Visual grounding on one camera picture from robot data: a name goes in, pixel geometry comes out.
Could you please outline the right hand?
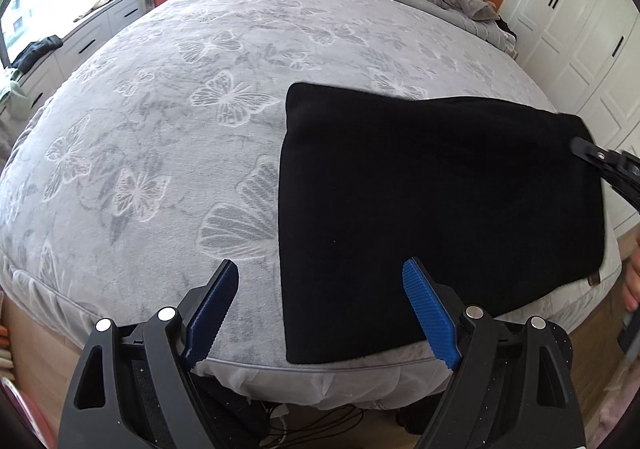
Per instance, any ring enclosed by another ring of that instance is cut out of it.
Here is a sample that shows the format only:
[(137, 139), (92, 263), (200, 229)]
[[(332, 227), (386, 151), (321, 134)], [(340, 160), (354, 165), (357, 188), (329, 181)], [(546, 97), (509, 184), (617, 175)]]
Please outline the right hand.
[(630, 254), (626, 262), (624, 282), (622, 287), (622, 299), (627, 313), (634, 313), (640, 304), (640, 242), (636, 239), (637, 246)]

